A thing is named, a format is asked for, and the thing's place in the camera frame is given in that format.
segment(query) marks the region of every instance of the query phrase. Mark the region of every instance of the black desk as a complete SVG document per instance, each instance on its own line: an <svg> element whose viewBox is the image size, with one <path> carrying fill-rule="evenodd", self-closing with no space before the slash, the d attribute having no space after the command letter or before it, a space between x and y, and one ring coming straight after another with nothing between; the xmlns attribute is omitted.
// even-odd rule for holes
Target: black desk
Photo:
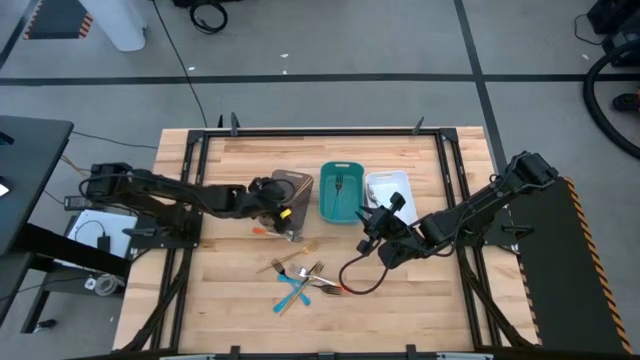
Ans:
<svg viewBox="0 0 640 360"><path fill-rule="evenodd" d="M127 277L130 262L27 223L67 145L68 121L0 116L0 176L9 193L0 197L0 324L29 268L55 270L54 259Z"/></svg>

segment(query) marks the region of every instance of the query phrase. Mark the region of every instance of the blue handle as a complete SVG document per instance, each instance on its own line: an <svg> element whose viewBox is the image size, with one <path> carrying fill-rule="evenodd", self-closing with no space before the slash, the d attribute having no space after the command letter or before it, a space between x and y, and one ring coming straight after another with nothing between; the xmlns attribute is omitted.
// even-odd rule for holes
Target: blue handle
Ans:
<svg viewBox="0 0 640 360"><path fill-rule="evenodd" d="M292 278L288 278L282 274L278 275L278 281L280 282L288 282L289 284L291 284L291 286L293 287L293 290L298 290L298 286L300 286L300 284L302 283L300 280L296 280L296 279L292 279ZM302 299L302 302L306 305L309 306L311 305L311 299L309 299L307 297L307 295L305 295L304 293L300 293L300 298Z"/></svg>
<svg viewBox="0 0 640 360"><path fill-rule="evenodd" d="M289 302L289 300L293 297L293 294L295 294L296 291L298 291L298 286L300 285L300 281L299 280L288 279L288 278L284 277L283 275L278 275L278 281L280 281L280 282L288 282L289 284L291 284L291 287L293 287L293 290L291 291L291 293L289 295L287 295L287 297L282 299L282 301L280 301L279 303L277 303L273 307L273 312L274 313L279 313L282 310L282 308L284 308L284 306L287 304L287 302ZM300 299L302 300L302 302L304 303L305 306L311 305L311 300L305 294L300 293Z"/></svg>

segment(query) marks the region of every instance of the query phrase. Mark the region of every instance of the concrete floor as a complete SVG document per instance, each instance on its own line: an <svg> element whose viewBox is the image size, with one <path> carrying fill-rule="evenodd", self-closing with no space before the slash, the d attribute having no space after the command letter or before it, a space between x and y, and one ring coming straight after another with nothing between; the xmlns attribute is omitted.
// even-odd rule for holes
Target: concrete floor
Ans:
<svg viewBox="0 0 640 360"><path fill-rule="evenodd" d="M31 1L0 4L0 48ZM593 0L245 0L225 5L229 26L215 36L197 32L188 12L169 0L157 1L185 65L194 67L193 76L283 71L470 75L456 3L466 9L484 74L582 74L603 54L573 37L573 18L586 12ZM0 86L0 113L70 120L78 131L148 145L157 144L163 128L203 126L189 87L175 81L182 70L151 2L132 2L149 24L147 45L135 53L116 51L97 25L83 40L19 39L7 61L0 63L0 85L5 85ZM588 24L581 24L584 36L595 37ZM167 84L103 85L109 78L124 77L165 77ZM6 85L12 78L33 78L39 86ZM50 85L51 80L68 78L89 78L86 81L95 85ZM640 162L619 151L594 126L580 83L487 83L493 124L471 76L457 82L247 79L194 86L209 124L231 111L245 127L413 125L425 116L424 125L497 126L499 135L490 134L493 151L503 151L499 138L507 158L524 149L542 153L575 180L628 336L634 350L640 349L640 242L635 236L640 223L634 216L640 195L633 185ZM606 107L613 96L633 92L636 86L600 83L597 92ZM638 139L637 117L608 112L629 138ZM65 154L81 167L106 161L150 167L154 160L151 150L75 135ZM58 198L76 194L79 180L61 164L47 190ZM43 196L31 221L62 232L71 215ZM23 287L36 284L41 276L29 274ZM2 358L60 359L111 348L117 300L54 294L43 317L56 318L60 325L54 331L20 335L34 295L20 294L0 328Z"/></svg>

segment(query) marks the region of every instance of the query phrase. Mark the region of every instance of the black floor stripe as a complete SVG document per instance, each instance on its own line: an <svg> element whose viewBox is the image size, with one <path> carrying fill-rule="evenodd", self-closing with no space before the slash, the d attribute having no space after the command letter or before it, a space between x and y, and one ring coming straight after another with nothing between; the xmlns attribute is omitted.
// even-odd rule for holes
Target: black floor stripe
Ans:
<svg viewBox="0 0 640 360"><path fill-rule="evenodd" d="M11 54L11 50L13 50L13 47L16 45L16 42L18 42L18 39L20 38L20 34L22 34L22 30L27 25L29 20L31 20L31 13L33 12L33 9L36 7L36 5L38 4L38 1L39 0L29 1L29 4L27 5L27 8L24 10L22 17L20 18L20 21L18 21L18 24L13 29L13 32L11 33L9 40L7 40L7 43L4 45L4 48L0 53L0 70L2 70L2 66L4 66L5 62L7 62L7 59L9 58L9 54Z"/></svg>
<svg viewBox="0 0 640 360"><path fill-rule="evenodd" d="M485 82L583 82L586 74L511 74L483 75ZM598 81L638 81L640 74L600 74Z"/></svg>
<svg viewBox="0 0 640 360"><path fill-rule="evenodd" d="M298 82L582 82L581 74L308 74L192 76L194 84L259 84ZM598 81L640 81L640 74L601 74ZM186 84L183 76L81 77L81 78L0 78L0 86L65 85L171 85Z"/></svg>
<svg viewBox="0 0 640 360"><path fill-rule="evenodd" d="M489 92L487 91L487 84L485 83L482 75L482 68L480 67L480 59L478 59L476 45L473 42L473 35L471 34L471 26L469 25L467 12L464 9L464 3L462 0L454 0L453 3L456 7L456 13L458 14L460 28L462 29L464 45L467 48L469 64L471 65L471 73L473 74L476 89L478 90L480 106L482 107L482 113L484 114L485 123L487 124L489 141L493 148L493 157L496 160L498 170L502 170L507 166L507 159L504 155L502 139L500 139L500 133L498 132L498 124L496 123L493 107L491 106L491 99L489 98Z"/></svg>

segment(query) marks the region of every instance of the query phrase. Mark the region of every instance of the orange object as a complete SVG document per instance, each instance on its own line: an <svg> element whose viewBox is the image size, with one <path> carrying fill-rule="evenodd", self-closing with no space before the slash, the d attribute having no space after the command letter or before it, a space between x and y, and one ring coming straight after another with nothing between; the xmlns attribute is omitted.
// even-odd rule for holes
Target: orange object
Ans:
<svg viewBox="0 0 640 360"><path fill-rule="evenodd" d="M259 228L259 227L254 227L252 229L254 234L258 234L258 235L268 235L269 231L267 231L267 229L263 229L263 228Z"/></svg>

